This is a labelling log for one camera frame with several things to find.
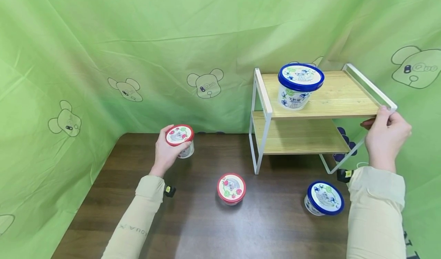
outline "cup lid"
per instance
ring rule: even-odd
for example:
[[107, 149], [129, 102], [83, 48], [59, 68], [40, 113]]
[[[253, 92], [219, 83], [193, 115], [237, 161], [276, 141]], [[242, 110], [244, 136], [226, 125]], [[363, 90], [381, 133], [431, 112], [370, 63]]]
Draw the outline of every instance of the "cup lid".
[[194, 138], [194, 131], [188, 125], [176, 125], [171, 127], [165, 134], [165, 140], [171, 146], [178, 146], [186, 141], [192, 141]]
[[227, 203], [236, 203], [242, 200], [246, 191], [245, 181], [238, 174], [224, 174], [217, 182], [217, 194]]
[[278, 76], [280, 84], [290, 90], [311, 92], [318, 90], [325, 80], [321, 70], [307, 64], [284, 65]]
[[326, 215], [337, 215], [345, 207], [340, 191], [324, 181], [316, 181], [308, 187], [308, 198], [317, 210]]

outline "white metal frame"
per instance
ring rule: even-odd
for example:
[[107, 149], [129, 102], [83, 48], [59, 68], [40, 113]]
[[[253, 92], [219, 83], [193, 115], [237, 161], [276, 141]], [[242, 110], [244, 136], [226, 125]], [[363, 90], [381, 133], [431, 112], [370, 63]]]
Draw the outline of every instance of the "white metal frame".
[[[383, 100], [385, 105], [388, 106], [388, 108], [391, 111], [396, 111], [397, 110], [398, 106], [389, 97], [387, 97], [386, 94], [384, 94], [381, 90], [379, 90], [379, 88], [377, 88], [376, 85], [374, 85], [371, 81], [369, 81], [369, 79], [366, 78], [366, 76], [364, 76], [363, 73], [361, 73], [356, 67], [354, 67], [354, 65], [352, 65], [352, 64], [345, 64], [345, 66], [343, 67], [342, 70], [346, 71], [346, 73], [349, 74], [355, 80], [356, 80], [356, 77], [361, 79], [372, 91], [374, 91]], [[262, 141], [260, 143], [260, 146], [257, 145], [258, 146], [257, 147], [257, 151], [258, 151], [258, 158], [257, 158], [257, 160], [256, 160], [255, 152], [254, 152], [255, 148], [254, 148], [253, 137], [252, 137], [253, 127], [254, 127], [253, 111], [255, 110], [256, 93], [258, 93], [260, 101], [262, 103], [263, 114], [264, 114], [264, 117], [265, 117], [265, 128], [263, 130]], [[249, 132], [248, 132], [248, 136], [249, 136], [249, 139], [250, 139], [250, 146], [251, 146], [251, 153], [252, 153], [252, 158], [253, 158], [254, 173], [256, 175], [258, 175], [259, 174], [259, 170], [260, 170], [260, 165], [262, 163], [262, 157], [263, 157], [263, 151], [264, 151], [264, 148], [265, 148], [266, 138], [268, 136], [268, 129], [270, 128], [271, 116], [273, 114], [273, 108], [271, 107], [271, 103], [270, 103], [270, 100], [269, 100], [269, 97], [268, 97], [268, 93], [267, 93], [265, 85], [263, 83], [262, 75], [260, 73], [259, 68], [255, 68], [254, 69], [253, 100], [252, 100], [252, 105], [251, 105], [251, 112], [252, 113], [251, 113], [251, 118], [250, 118], [250, 129], [249, 129]], [[360, 140], [354, 146], [354, 148], [352, 148], [351, 151], [349, 151], [348, 154], [346, 154], [345, 157], [332, 170], [329, 169], [329, 166], [326, 163], [326, 160], [323, 157], [323, 155], [319, 154], [320, 159], [322, 160], [322, 163], [325, 166], [326, 172], [328, 174], [333, 174], [334, 172], [336, 172], [336, 170], [339, 169], [340, 166], [342, 166], [342, 164], [346, 160], [348, 160], [348, 158], [357, 149], [359, 149], [361, 145], [363, 145], [364, 140], [365, 140], [365, 137], [363, 137], [362, 140]]]
[[[253, 127], [254, 127], [254, 119], [253, 119], [253, 111], [255, 110], [256, 104], [256, 92], [259, 94], [259, 99], [263, 107], [263, 115], [265, 117], [265, 128], [263, 129], [262, 142], [260, 146], [257, 145], [258, 159], [256, 161], [256, 155], [254, 153], [254, 143], [253, 143]], [[258, 175], [260, 170], [260, 164], [262, 163], [263, 151], [266, 144], [266, 137], [268, 136], [268, 129], [270, 128], [271, 116], [273, 115], [273, 108], [271, 107], [270, 98], [268, 97], [268, 93], [265, 88], [265, 84], [263, 83], [262, 74], [260, 73], [260, 69], [254, 68], [254, 79], [253, 79], [253, 100], [251, 104], [251, 118], [250, 118], [250, 130], [248, 132], [248, 136], [250, 138], [250, 146], [251, 146], [251, 155], [253, 157], [253, 166], [254, 166], [254, 174]]]

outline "sleeve cuff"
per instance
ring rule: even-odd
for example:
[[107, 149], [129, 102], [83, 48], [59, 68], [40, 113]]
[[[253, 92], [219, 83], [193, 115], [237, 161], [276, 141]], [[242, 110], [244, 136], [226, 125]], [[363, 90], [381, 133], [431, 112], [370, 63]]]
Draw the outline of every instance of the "sleeve cuff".
[[152, 202], [162, 203], [165, 182], [154, 175], [146, 175], [139, 181], [136, 195], [147, 198]]
[[390, 200], [397, 204], [400, 211], [404, 208], [406, 186], [404, 178], [385, 170], [371, 166], [358, 168], [349, 182], [349, 192], [366, 190], [371, 196]]

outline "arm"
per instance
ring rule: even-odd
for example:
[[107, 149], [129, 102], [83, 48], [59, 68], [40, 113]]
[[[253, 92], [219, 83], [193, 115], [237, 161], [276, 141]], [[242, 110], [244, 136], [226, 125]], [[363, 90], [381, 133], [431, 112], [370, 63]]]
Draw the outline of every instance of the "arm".
[[150, 174], [140, 179], [136, 195], [119, 221], [101, 259], [139, 258], [155, 213], [162, 203], [165, 187], [162, 178], [173, 165], [178, 154], [189, 148], [191, 144], [185, 142], [179, 146], [168, 145], [165, 134], [172, 126], [161, 129], [156, 141], [155, 163]]
[[138, 259], [155, 213], [162, 203], [164, 180], [146, 175], [108, 242], [102, 259]]
[[354, 171], [349, 182], [348, 259], [404, 259], [406, 245], [401, 211], [404, 179], [396, 174], [395, 158], [411, 135], [398, 113], [381, 107], [375, 119], [361, 123], [369, 130], [366, 149], [372, 167]]
[[349, 182], [348, 259], [404, 259], [401, 224], [404, 179], [373, 167], [354, 171]]

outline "dark wooden table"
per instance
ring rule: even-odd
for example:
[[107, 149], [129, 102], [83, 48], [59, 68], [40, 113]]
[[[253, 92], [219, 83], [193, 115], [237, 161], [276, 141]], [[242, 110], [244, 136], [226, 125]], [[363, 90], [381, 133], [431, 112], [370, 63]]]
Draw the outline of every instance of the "dark wooden table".
[[[107, 241], [154, 162], [157, 134], [119, 139], [53, 259], [101, 258]], [[318, 156], [264, 157], [254, 175], [248, 135], [198, 134], [195, 153], [177, 159], [165, 181], [177, 188], [164, 198], [141, 259], [342, 259], [348, 237], [345, 184], [327, 175]], [[218, 178], [240, 174], [244, 200], [224, 205]], [[304, 208], [308, 185], [326, 180], [340, 189], [346, 208], [338, 216], [313, 216]]]

